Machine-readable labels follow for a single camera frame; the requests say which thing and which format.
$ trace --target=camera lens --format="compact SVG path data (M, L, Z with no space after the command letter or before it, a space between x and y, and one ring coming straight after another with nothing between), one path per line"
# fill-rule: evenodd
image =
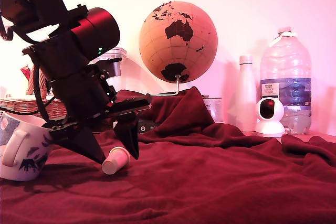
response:
M274 101L265 99L260 104L260 115L265 119L270 119L274 116Z

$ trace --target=wicker basket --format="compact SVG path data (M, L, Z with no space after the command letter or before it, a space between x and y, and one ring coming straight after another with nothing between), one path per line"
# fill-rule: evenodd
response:
M43 99L44 104L46 104L48 101L48 99ZM33 112L38 110L36 100L33 99L0 99L0 106L17 112ZM46 107L46 110L49 114L50 119L54 119L59 116L65 116L67 114L67 110L64 104L58 99L53 100ZM42 118L40 113L34 115Z

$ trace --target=security camera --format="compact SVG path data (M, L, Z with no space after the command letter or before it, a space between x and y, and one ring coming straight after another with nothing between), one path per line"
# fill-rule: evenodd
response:
M256 132L264 137L281 137L285 132L280 120L284 109L279 99L266 97L261 99L256 106L257 117L260 120L256 125Z

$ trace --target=bottle cap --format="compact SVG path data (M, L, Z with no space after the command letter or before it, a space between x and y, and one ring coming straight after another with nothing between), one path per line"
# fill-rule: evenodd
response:
M242 55L239 57L239 64L252 64L253 56L252 55Z
M292 28L290 26L280 27L278 29L278 34L282 34L282 33L286 32L286 31L292 31Z
M131 160L130 153L123 147L113 148L105 159L101 168L104 173L111 175L127 166Z

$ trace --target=metal globe stand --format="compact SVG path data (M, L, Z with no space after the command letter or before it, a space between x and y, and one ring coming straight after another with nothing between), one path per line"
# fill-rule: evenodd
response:
M173 96L176 96L179 94L179 91L180 91L180 75L177 74L175 75L175 78L176 78L176 92L174 94L153 94L152 96L155 96L155 97L173 97Z

